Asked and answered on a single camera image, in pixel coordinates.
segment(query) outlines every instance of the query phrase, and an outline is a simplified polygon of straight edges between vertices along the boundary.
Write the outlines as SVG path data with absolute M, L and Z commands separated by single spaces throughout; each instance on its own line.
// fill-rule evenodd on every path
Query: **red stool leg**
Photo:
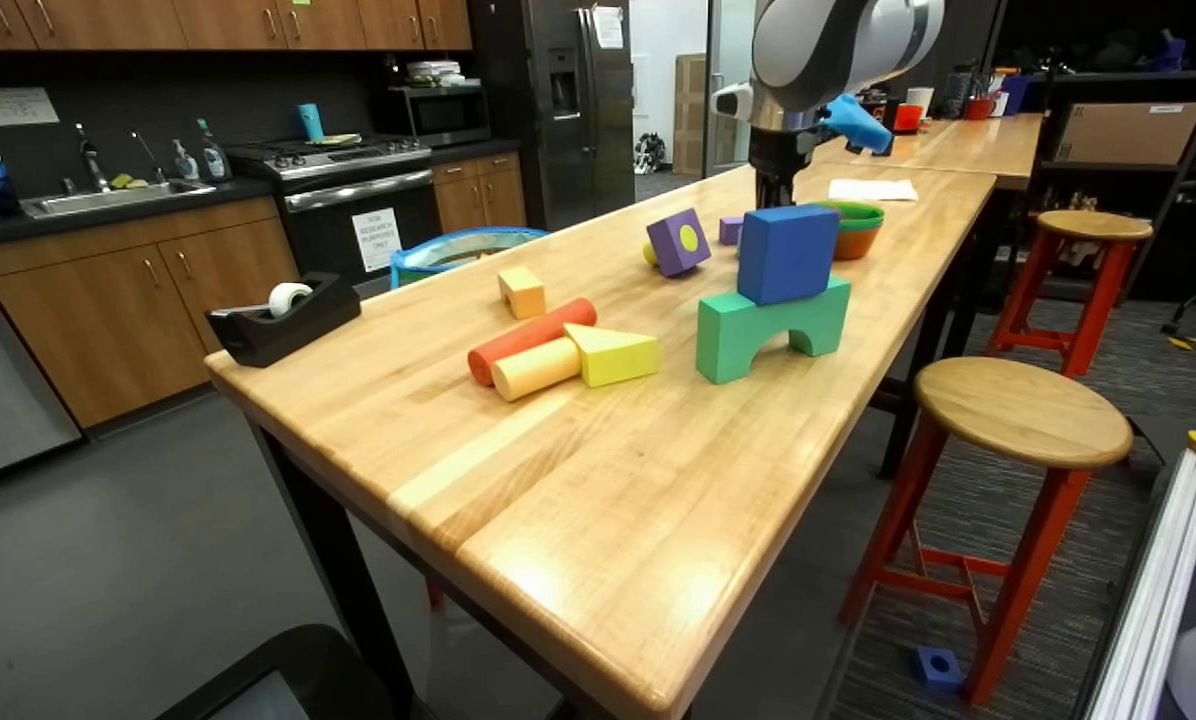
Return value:
M 1031 311 L 1039 285 L 1057 255 L 1062 255 L 1062 235 L 1037 227 L 1029 264 L 1008 285 L 1008 296 L 1006 296 L 1006 307 L 1001 307 L 1001 318 L 998 318 L 998 332 L 988 345 L 993 357 L 1008 350 L 1015 345 L 1015 337 L 1029 327 L 1029 311 Z
M 900 553 L 944 442 L 948 442 L 948 433 L 934 414 L 919 414 L 909 458 L 905 458 L 900 476 L 892 479 L 890 503 L 868 538 L 868 553 L 866 553 L 866 559 L 849 585 L 849 596 L 840 605 L 844 622 L 860 620 L 880 566 Z
M 1114 305 L 1123 286 L 1127 264 L 1132 264 L 1135 242 L 1108 242 L 1106 249 L 1106 269 L 1091 280 L 1091 290 L 1083 301 L 1082 325 L 1074 332 L 1074 350 L 1064 360 L 1064 374 L 1083 374 L 1091 357 L 1099 350 Z
M 1049 566 L 1053 553 L 1062 549 L 1062 538 L 1068 532 L 1068 518 L 1074 518 L 1087 479 L 1091 479 L 1091 473 L 1062 473 L 1062 466 L 1053 466 L 1043 476 L 1043 486 L 1037 496 L 1029 532 L 1023 532 L 1023 538 L 1021 538 L 1021 549 L 1008 563 L 1006 586 L 998 596 L 993 622 L 980 639 L 980 654 L 978 654 L 971 677 L 966 682 L 969 702 L 985 702 L 998 692 L 1001 670 L 1006 670 L 1008 650 L 1011 650 L 1011 639 L 1021 634 L 1021 627 L 1029 620 L 1031 596 L 1043 581 L 1043 566 Z

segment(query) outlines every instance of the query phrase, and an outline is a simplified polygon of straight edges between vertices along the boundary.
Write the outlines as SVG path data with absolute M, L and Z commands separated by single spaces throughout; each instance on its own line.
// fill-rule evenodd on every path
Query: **bottle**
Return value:
M 174 163 L 179 167 L 185 182 L 202 182 L 202 163 L 196 155 L 185 149 L 185 140 L 174 140 Z
M 196 114 L 196 127 L 202 127 L 202 161 L 204 161 L 204 174 L 207 181 L 230 181 L 233 167 L 230 167 L 230 150 L 225 142 L 207 131 L 207 119 Z

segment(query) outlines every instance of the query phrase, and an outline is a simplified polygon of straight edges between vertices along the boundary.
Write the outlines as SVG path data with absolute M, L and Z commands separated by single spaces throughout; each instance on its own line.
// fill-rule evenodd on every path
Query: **green block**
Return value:
M 741 290 L 701 301 L 696 368 L 714 385 L 730 385 L 752 370 L 752 360 L 768 337 L 789 332 L 789 346 L 801 357 L 829 357 L 840 345 L 849 307 L 849 280 L 831 276 L 829 286 L 797 305 L 752 305 Z

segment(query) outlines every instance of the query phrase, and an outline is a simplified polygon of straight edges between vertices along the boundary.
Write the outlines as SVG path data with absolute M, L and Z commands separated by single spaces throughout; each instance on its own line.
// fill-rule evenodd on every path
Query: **oven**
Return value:
M 300 273 L 338 273 L 362 296 L 388 286 L 391 252 L 439 235 L 433 149 L 362 142 L 264 150 Z

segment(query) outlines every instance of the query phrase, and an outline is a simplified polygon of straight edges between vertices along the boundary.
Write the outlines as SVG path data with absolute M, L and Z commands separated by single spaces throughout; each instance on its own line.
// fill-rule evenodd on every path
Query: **black refrigerator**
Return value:
M 630 2 L 473 0 L 492 131 L 521 140 L 530 225 L 566 227 L 635 201 Z

